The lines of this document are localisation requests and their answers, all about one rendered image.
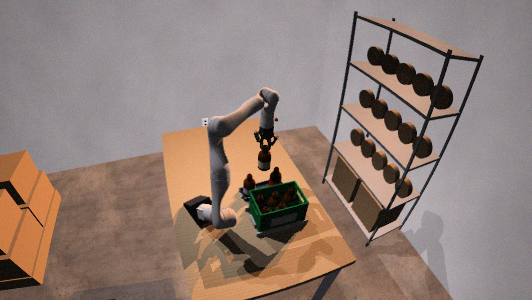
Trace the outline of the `dark green crate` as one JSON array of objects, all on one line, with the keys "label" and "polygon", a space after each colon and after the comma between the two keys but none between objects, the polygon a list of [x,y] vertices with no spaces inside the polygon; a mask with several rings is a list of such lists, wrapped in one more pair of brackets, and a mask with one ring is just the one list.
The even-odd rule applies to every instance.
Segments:
[{"label": "dark green crate", "polygon": [[[283,195],[287,192],[287,190],[290,187],[293,189],[293,193],[296,196],[295,201],[297,201],[297,202],[286,204],[285,205],[285,207],[286,207],[285,209],[281,209],[281,210],[277,210],[277,211],[274,211],[276,207],[270,208],[270,206],[268,204],[268,199],[272,195],[272,193],[274,191],[277,191],[279,193],[279,197],[280,198],[282,197],[281,198],[281,202],[284,202],[282,200],[283,199]],[[298,190],[299,194],[301,195],[301,197],[303,198],[304,202],[301,200],[300,196],[298,195],[297,190]],[[258,195],[262,195],[263,196],[264,200],[266,201],[267,206],[270,209],[269,213],[261,214],[262,210],[261,211],[259,210],[259,208],[258,208],[258,206],[257,206],[257,204],[255,202],[255,200],[257,199]],[[286,182],[286,183],[273,185],[273,186],[268,186],[268,187],[264,187],[264,188],[255,189],[255,191],[253,192],[253,194],[252,194],[252,196],[250,198],[250,202],[251,202],[252,205],[249,204],[249,206],[250,206],[249,207],[249,213],[250,213],[250,215],[252,215],[253,219],[255,219],[256,222],[258,223],[258,224],[256,224],[256,228],[258,229],[258,232],[269,230],[269,229],[273,229],[273,228],[277,228],[277,227],[281,227],[281,226],[284,226],[284,225],[288,225],[288,224],[291,224],[291,223],[295,223],[295,222],[298,222],[298,221],[305,220],[305,216],[306,216],[307,209],[308,209],[308,206],[309,206],[309,201],[307,200],[307,198],[305,197],[304,193],[302,192],[302,190],[300,189],[300,187],[298,186],[298,184],[297,184],[297,182],[295,180],[294,181],[290,181],[290,182]],[[256,214],[255,214],[256,216],[252,214],[252,211],[251,211],[250,208],[252,209],[254,214],[256,212]],[[253,210],[253,208],[254,208],[254,210]],[[257,212],[258,212],[258,216],[257,216]]]}]

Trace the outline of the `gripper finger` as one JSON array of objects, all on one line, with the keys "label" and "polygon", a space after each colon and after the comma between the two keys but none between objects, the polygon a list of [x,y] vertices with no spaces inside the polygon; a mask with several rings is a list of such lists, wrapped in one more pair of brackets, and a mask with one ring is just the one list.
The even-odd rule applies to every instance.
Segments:
[{"label": "gripper finger", "polygon": [[[274,135],[274,134],[273,134],[273,135]],[[277,141],[277,139],[278,139],[279,136],[274,135],[273,137],[274,137],[274,138],[273,138],[274,141],[271,142],[271,139],[269,140],[269,135],[266,136],[266,138],[267,138],[267,142],[268,142],[267,151],[269,151],[269,150],[271,149],[271,145],[273,146],[273,145],[275,144],[275,142]]]},{"label": "gripper finger", "polygon": [[[258,131],[255,131],[255,132],[254,132],[254,136],[255,136],[255,138],[256,138],[256,141],[260,143],[260,148],[261,148],[261,150],[262,150],[263,143],[264,143],[264,142],[263,142],[263,141],[264,141],[264,139],[263,139],[263,138],[264,138],[264,134],[261,135],[261,139],[260,139]],[[258,138],[258,139],[257,139],[257,138]]]}]

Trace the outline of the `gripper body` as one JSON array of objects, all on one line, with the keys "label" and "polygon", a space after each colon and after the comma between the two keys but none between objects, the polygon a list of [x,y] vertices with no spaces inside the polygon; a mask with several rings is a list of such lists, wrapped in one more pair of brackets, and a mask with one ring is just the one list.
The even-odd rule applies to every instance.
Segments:
[{"label": "gripper body", "polygon": [[[261,132],[260,132],[261,131]],[[271,128],[271,129],[264,129],[262,127],[259,126],[259,131],[258,131],[259,135],[261,136],[262,134],[264,133],[269,133],[269,134],[264,134],[264,138],[263,139],[266,139],[266,136],[269,135],[269,140],[274,136],[274,127]]]}]

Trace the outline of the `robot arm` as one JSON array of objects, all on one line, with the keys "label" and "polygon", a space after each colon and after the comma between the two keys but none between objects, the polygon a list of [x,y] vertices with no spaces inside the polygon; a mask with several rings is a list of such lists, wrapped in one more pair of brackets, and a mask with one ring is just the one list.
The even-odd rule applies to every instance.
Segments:
[{"label": "robot arm", "polygon": [[[274,116],[278,101],[278,92],[261,88],[235,112],[226,116],[215,116],[208,121],[212,205],[201,204],[196,210],[199,219],[203,221],[207,219],[216,229],[231,228],[237,223],[237,216],[232,209],[221,210],[226,209],[221,207],[221,203],[231,182],[230,165],[224,152],[223,137],[229,136],[241,123],[259,110],[261,110],[260,127],[273,128],[274,122],[278,121],[278,117]],[[265,105],[264,102],[268,104]]]}]

